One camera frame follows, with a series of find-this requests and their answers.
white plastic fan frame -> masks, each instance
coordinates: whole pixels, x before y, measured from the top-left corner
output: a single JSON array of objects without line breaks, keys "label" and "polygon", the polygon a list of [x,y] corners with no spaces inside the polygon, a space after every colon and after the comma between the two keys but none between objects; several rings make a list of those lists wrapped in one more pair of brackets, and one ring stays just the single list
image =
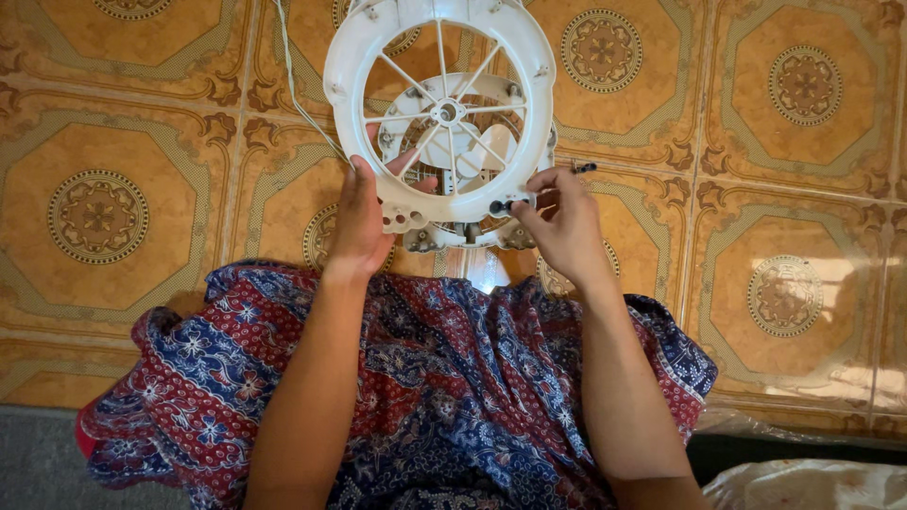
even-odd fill
[{"label": "white plastic fan frame", "polygon": [[[448,82],[440,51],[443,48],[442,23],[459,25],[493,41],[493,49],[479,68],[466,74],[469,80]],[[441,62],[442,87],[439,90],[432,86],[432,91],[426,90],[383,53],[384,47],[402,32],[428,24],[436,27]],[[380,118],[365,115],[366,79],[375,61],[385,60],[412,85],[411,89],[434,105],[432,111],[411,115],[410,120],[431,115],[437,121],[432,128],[434,135],[448,137],[448,126],[456,125],[467,114],[478,113],[474,108],[461,105],[459,100],[475,90],[474,84],[499,51],[506,53],[522,88],[522,103],[481,107],[482,112],[521,110],[521,137],[510,160],[503,162],[504,169],[477,190],[450,195],[424,193],[406,184],[404,176],[414,160],[400,175],[394,176],[375,153],[366,134],[366,123],[404,120],[395,119],[393,113]],[[362,156],[375,171],[383,214],[390,220],[389,224],[385,220],[385,231],[422,230],[429,221],[468,224],[486,216],[506,216],[507,211],[490,214],[494,201],[527,199],[534,204],[534,194],[525,190],[525,183],[551,152],[548,142],[551,138],[554,68],[554,55],[544,32],[517,0],[368,0],[351,9],[327,52],[324,88],[334,107],[337,136],[344,153],[347,157]],[[445,104],[456,110],[453,122],[442,122],[438,115]],[[427,145],[430,138],[422,145]]]}]

tile floor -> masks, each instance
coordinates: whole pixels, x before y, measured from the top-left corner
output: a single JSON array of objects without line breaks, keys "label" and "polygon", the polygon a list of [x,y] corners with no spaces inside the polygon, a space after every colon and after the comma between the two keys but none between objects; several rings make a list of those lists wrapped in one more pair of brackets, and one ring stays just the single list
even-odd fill
[{"label": "tile floor", "polygon": [[[330,130],[349,0],[283,2],[297,99]],[[907,439],[903,4],[523,3],[559,61],[559,161],[600,164],[612,266],[715,358],[710,405]],[[269,0],[0,0],[0,401],[84,405],[136,359],[131,322],[198,307],[220,264],[322,267],[342,167],[292,107],[277,23]],[[443,36],[451,71],[490,51]],[[385,50],[423,74],[434,45]],[[375,71],[381,113],[405,87]],[[572,290],[533,251],[386,268]]]}]

floral pattern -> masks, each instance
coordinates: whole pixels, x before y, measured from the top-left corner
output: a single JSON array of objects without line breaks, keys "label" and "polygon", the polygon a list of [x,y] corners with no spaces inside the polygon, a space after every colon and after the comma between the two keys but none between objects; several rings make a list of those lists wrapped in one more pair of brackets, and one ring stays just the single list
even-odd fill
[{"label": "floral pattern", "polygon": [[[184,487],[193,508],[241,507],[261,414],[318,278],[249,260],[207,282],[199,314],[139,319],[141,359],[86,408],[89,472],[104,486],[157,481]],[[686,440],[716,367],[655,300],[626,300]],[[488,296],[466,280],[374,277],[329,507],[614,507],[582,432],[580,314],[535,278]]]}]

